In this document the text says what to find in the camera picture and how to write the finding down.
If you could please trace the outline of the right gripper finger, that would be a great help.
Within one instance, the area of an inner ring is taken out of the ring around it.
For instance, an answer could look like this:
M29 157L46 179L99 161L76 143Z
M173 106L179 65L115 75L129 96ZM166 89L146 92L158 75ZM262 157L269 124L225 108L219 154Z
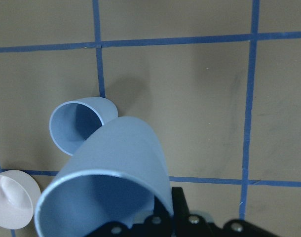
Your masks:
M184 219L190 214L186 197L181 187L172 187L172 201L175 219Z

